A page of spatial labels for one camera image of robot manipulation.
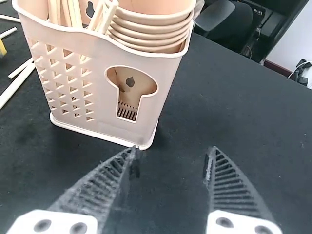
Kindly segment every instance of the keyhole-shaped opening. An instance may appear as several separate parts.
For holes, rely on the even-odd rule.
[[[86,13],[87,13],[87,16],[89,16],[90,18],[92,18],[93,14],[94,14],[93,3],[90,1],[88,2],[88,7],[86,9]]]
[[[156,82],[149,75],[130,67],[112,67],[107,70],[107,77],[119,88],[117,116],[136,121],[141,97],[156,92]]]

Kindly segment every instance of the plastic utensil holder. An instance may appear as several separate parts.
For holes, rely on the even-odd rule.
[[[84,9],[90,2],[96,6],[98,0],[79,1],[86,25],[90,17]],[[49,23],[48,0],[13,0],[13,7],[35,60],[52,123],[127,147],[149,148],[193,26],[180,52],[147,53],[97,32]]]

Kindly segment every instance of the black table surface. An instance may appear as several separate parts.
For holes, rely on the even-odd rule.
[[[0,14],[17,16],[9,3]],[[0,21],[0,93],[30,57],[21,26]],[[170,90],[129,217],[116,233],[202,234],[208,195],[205,152],[224,151],[262,195],[285,234],[312,230],[312,92],[193,35]],[[15,218],[46,209],[79,178],[124,147],[54,126],[36,72],[0,111],[0,233]]]

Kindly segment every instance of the paper cup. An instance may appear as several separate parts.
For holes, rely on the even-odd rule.
[[[196,0],[119,0],[116,15],[131,22],[164,26],[181,22],[193,11]]]
[[[163,45],[163,46],[134,45],[134,44],[131,44],[131,43],[128,43],[128,42],[125,42],[125,41],[119,39],[118,37],[113,35],[111,32],[108,32],[108,36],[110,38],[114,39],[115,41],[119,42],[120,44],[123,44],[124,46],[127,46],[127,47],[135,49],[135,50],[139,50],[139,51],[143,51],[143,52],[151,52],[151,53],[168,53],[168,54],[171,54],[171,53],[177,53],[181,50],[181,45],[182,45],[182,43],[184,43],[184,41],[188,37],[188,34],[173,44]]]
[[[152,26],[152,25],[138,24],[138,23],[134,23],[134,22],[122,19],[118,16],[113,17],[113,22],[118,24],[121,27],[130,29],[133,31],[137,31],[140,33],[147,33],[147,34],[171,33],[189,24],[193,19],[193,15],[194,15],[194,10],[189,14],[189,16],[184,21],[176,23],[176,24],[172,24],[172,25],[166,25],[166,26]]]
[[[132,37],[132,38],[137,38],[137,39],[142,39],[142,40],[161,40],[161,39],[168,39],[168,38],[173,38],[177,35],[180,35],[181,33],[188,31],[190,28],[190,25],[193,24],[192,22],[185,25],[184,27],[170,32],[170,33],[158,33],[158,34],[148,34],[148,33],[140,33],[133,31],[131,29],[127,29],[124,27],[119,26],[115,22],[111,23],[111,27],[115,29],[117,32],[122,33],[123,35]]]
[[[108,30],[116,37],[119,39],[122,39],[125,42],[134,44],[134,45],[142,45],[142,46],[162,46],[162,45],[170,45],[172,43],[175,43],[176,41],[184,38],[188,34],[188,30],[175,36],[172,38],[168,39],[161,39],[161,40],[142,40],[142,39],[137,39],[137,38],[132,38],[129,36],[126,36],[120,32],[117,32],[115,29],[112,27],[109,27]]]

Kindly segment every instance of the black chair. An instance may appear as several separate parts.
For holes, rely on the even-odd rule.
[[[250,37],[252,22],[253,11],[249,5],[218,0],[197,17],[194,31],[240,53]]]

